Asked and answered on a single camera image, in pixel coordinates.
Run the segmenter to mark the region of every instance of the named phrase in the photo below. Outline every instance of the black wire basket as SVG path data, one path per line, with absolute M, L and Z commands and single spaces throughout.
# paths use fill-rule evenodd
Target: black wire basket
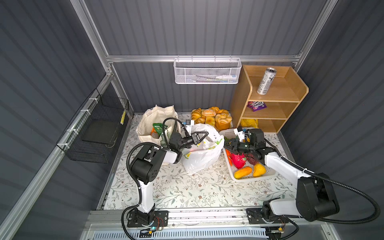
M 128 110 L 127 99 L 99 94 L 87 110 L 81 110 L 78 123 L 63 132 L 62 136 L 70 131 L 66 142 L 56 144 L 74 161 L 113 162 L 129 120 Z

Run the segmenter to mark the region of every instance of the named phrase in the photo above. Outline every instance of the wooden shelving unit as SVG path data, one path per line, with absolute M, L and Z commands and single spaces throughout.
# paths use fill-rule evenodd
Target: wooden shelving unit
M 277 133 L 297 106 L 308 94 L 308 87 L 292 67 L 273 66 L 277 70 L 267 94 L 256 92 L 266 68 L 270 66 L 244 65 L 232 99 L 231 116 L 234 127 L 241 119 L 258 119 L 263 132 Z M 247 107 L 249 101 L 261 101 L 267 108 L 253 112 Z

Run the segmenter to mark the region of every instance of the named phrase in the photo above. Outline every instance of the floral tablecloth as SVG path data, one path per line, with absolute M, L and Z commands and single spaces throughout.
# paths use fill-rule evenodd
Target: floral tablecloth
M 127 172 L 126 158 L 128 152 L 140 143 L 136 128 L 141 118 L 142 115 L 135 115 L 132 120 L 128 139 L 104 204 L 105 210 L 124 209 L 138 202 L 137 187 Z M 190 118 L 190 114 L 179 114 L 180 120 L 187 118 Z M 265 137 L 285 155 L 276 134 L 265 134 Z M 154 181 L 153 190 L 156 208 L 253 206 L 262 205 L 263 201 L 272 198 L 294 198 L 295 195 L 296 188 L 281 175 L 249 183 L 234 182 L 229 175 L 223 153 L 214 165 L 193 175 L 186 173 L 181 162 L 162 166 Z

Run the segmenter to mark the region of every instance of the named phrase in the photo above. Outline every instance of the white plastic basket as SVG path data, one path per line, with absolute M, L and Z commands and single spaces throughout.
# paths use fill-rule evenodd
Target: white plastic basket
M 229 139 L 235 138 L 235 132 L 233 131 L 234 129 L 227 129 L 227 130 L 222 130 L 219 132 L 220 135 L 223 135 L 224 137 L 227 137 Z M 265 180 L 265 179 L 270 179 L 273 177 L 276 177 L 279 173 L 276 172 L 274 169 L 264 166 L 266 169 L 266 173 L 264 173 L 261 177 L 253 177 L 253 174 L 250 173 L 247 176 L 244 176 L 240 179 L 236 179 L 233 175 L 235 172 L 238 170 L 235 165 L 233 164 L 232 166 L 229 164 L 227 153 L 225 152 L 225 148 L 223 148 L 223 153 L 225 157 L 225 162 L 227 163 L 227 167 L 229 170 L 229 175 L 231 175 L 231 178 L 235 182 L 254 182 L 254 181 L 260 181 L 260 180 Z M 250 164 L 248 161 L 245 162 L 244 167 L 251 167 L 253 169 L 253 165 Z
M 239 58 L 182 57 L 175 58 L 177 84 L 236 84 L 239 80 Z

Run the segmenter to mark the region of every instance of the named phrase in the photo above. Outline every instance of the yellow bag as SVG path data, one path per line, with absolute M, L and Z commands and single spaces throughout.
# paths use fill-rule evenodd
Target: yellow bag
M 259 128 L 258 127 L 258 120 L 257 119 L 241 119 L 240 125 L 242 127 L 254 127 L 254 128 Z

